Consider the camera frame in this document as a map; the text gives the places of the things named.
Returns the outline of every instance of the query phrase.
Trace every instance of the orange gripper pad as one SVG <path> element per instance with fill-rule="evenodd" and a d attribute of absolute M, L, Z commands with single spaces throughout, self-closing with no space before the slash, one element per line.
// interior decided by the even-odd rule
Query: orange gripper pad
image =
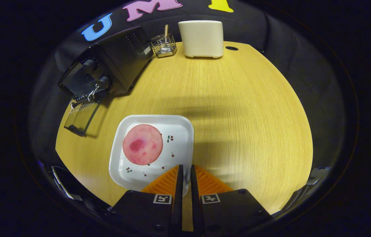
<path fill-rule="evenodd" d="M 233 191 L 231 187 L 226 185 L 220 179 L 209 173 L 205 169 L 194 165 L 196 168 L 197 186 L 199 187 L 199 198 L 201 195 L 211 195 Z"/>
<path fill-rule="evenodd" d="M 178 165 L 149 183 L 142 192 L 157 195 L 172 195 L 175 199 L 176 178 L 178 177 Z"/>

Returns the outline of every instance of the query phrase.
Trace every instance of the white square plate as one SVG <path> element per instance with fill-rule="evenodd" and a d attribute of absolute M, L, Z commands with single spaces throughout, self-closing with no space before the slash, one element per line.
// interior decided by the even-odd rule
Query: white square plate
<path fill-rule="evenodd" d="M 127 133 L 140 124 L 151 125 L 162 134 L 162 152 L 150 165 L 131 163 L 122 150 L 122 142 Z M 166 171 L 176 165 L 183 165 L 184 185 L 182 195 L 184 196 L 190 183 L 193 143 L 194 128 L 186 117 L 179 115 L 127 116 L 119 123 L 115 133 L 109 160 L 109 174 L 112 180 L 122 187 L 141 191 Z"/>

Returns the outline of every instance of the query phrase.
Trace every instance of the pink letter m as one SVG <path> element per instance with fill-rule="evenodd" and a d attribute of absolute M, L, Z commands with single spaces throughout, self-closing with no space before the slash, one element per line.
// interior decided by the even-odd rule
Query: pink letter m
<path fill-rule="evenodd" d="M 129 17 L 127 21 L 134 21 L 141 18 L 143 13 L 139 13 L 139 10 L 146 13 L 152 13 L 158 3 L 158 11 L 176 9 L 182 6 L 182 4 L 178 3 L 176 0 L 151 0 L 150 2 L 137 1 L 123 7 L 123 9 L 127 9 L 128 11 Z"/>

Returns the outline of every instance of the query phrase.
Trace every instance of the black appliance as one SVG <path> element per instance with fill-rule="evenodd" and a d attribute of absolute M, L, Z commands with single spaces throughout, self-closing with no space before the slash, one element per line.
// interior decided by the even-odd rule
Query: black appliance
<path fill-rule="evenodd" d="M 152 56 L 141 26 L 108 36 L 86 49 L 58 82 L 73 95 L 64 127 L 84 136 L 102 99 L 126 93 Z"/>

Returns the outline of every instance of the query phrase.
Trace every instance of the white box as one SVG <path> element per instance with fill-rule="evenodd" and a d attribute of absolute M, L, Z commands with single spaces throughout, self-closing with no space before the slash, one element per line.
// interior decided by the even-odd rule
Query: white box
<path fill-rule="evenodd" d="M 223 25 L 221 21 L 178 22 L 184 54 L 188 57 L 223 55 Z"/>

